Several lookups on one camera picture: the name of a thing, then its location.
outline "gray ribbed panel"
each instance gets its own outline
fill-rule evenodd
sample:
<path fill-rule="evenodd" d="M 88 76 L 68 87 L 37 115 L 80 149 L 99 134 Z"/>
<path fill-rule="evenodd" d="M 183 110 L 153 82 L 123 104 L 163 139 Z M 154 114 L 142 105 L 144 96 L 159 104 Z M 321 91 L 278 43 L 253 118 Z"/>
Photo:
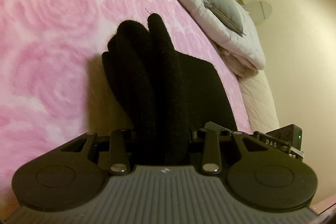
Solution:
<path fill-rule="evenodd" d="M 90 202 L 57 213 L 21 207 L 7 224 L 304 224 L 316 217 L 308 208 L 275 214 L 235 200 L 219 178 L 192 166 L 138 166 L 125 177 L 109 179 Z"/>

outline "black cloth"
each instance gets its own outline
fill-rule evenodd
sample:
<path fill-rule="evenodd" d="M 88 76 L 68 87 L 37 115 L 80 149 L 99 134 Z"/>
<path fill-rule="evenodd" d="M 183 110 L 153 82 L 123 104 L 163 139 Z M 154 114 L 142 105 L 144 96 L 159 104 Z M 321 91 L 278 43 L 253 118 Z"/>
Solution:
<path fill-rule="evenodd" d="M 189 129 L 212 121 L 236 130 L 217 71 L 175 51 L 157 14 L 148 29 L 122 22 L 102 54 L 108 83 L 138 132 L 138 164 L 179 165 L 188 157 Z"/>

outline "beige wall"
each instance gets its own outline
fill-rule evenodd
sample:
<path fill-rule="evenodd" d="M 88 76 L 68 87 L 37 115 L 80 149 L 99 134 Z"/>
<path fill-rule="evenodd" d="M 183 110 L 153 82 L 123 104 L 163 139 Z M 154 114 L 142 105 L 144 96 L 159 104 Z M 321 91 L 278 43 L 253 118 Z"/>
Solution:
<path fill-rule="evenodd" d="M 317 173 L 313 202 L 336 193 L 336 0 L 264 0 L 257 26 L 280 126 L 303 129 L 305 162 Z"/>

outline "floral bedding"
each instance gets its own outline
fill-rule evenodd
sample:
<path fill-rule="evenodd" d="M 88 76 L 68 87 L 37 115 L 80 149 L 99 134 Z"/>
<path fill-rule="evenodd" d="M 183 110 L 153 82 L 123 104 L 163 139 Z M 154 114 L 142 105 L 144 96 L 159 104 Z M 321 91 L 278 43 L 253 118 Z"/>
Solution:
<path fill-rule="evenodd" d="M 177 0 L 0 0 L 0 219 L 18 207 L 15 170 L 85 133 L 131 126 L 111 93 L 101 53 L 126 19 L 164 19 L 174 47 L 211 62 L 238 130 L 250 132 L 235 75 Z"/>

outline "gray pillow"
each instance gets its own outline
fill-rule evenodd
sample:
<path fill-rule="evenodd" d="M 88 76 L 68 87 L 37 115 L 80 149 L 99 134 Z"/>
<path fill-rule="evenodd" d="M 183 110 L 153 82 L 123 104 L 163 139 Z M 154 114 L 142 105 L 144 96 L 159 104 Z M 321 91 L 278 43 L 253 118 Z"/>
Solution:
<path fill-rule="evenodd" d="M 242 19 L 234 0 L 203 0 L 208 8 L 226 27 L 241 37 L 244 34 Z"/>

